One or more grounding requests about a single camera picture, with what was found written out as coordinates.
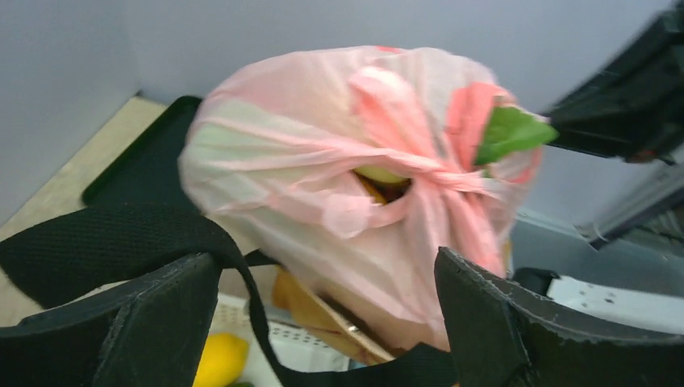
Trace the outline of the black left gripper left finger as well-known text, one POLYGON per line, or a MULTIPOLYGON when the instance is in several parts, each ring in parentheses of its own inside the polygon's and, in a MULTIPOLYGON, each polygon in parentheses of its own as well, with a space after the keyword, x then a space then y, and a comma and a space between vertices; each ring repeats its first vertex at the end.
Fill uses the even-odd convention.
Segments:
POLYGON ((2 385, 192 385, 219 274, 210 256, 187 256, 2 328, 2 385))

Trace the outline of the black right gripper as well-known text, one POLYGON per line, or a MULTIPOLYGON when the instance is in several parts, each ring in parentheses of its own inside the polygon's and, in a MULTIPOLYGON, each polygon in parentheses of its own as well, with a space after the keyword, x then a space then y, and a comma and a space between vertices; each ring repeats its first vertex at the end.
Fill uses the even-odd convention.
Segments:
POLYGON ((683 3, 545 112, 557 148, 629 164, 674 164, 683 144, 683 3))

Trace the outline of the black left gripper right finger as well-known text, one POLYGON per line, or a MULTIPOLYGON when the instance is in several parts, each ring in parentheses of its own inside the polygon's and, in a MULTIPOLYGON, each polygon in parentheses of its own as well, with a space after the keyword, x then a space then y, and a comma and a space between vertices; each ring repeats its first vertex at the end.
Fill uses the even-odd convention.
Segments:
POLYGON ((463 259, 436 256, 462 386, 680 386, 683 338, 572 310, 463 259))

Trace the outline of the brown Trader Joe's bag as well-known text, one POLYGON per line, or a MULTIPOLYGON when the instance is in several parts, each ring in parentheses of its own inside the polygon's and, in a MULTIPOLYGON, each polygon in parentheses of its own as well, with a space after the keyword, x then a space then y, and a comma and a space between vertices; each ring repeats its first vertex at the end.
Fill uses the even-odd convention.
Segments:
POLYGON ((447 352, 421 344, 396 360, 344 372, 283 366, 269 342, 256 283, 232 237, 199 214, 165 205, 90 207, 19 232, 1 243, 1 267, 42 312, 101 293, 187 256, 208 255, 239 271, 252 331, 284 386, 453 386, 447 352))

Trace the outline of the pink plastic grocery bag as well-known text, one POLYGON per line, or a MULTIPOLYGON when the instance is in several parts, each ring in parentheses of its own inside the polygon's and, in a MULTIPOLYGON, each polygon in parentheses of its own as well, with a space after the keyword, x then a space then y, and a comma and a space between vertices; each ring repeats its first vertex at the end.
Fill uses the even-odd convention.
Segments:
POLYGON ((182 188, 390 350, 448 350, 434 265, 448 247, 497 276, 541 147, 474 161, 515 98, 437 48, 360 46, 250 64, 202 102, 182 188))

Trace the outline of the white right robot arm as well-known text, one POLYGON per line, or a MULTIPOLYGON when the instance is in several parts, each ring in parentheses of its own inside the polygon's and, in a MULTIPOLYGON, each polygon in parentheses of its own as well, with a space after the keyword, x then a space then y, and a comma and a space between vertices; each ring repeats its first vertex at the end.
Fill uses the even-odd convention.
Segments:
POLYGON ((603 69, 548 111, 567 151, 652 172, 591 219, 519 212, 515 278, 608 321, 683 331, 683 4, 658 12, 603 69))

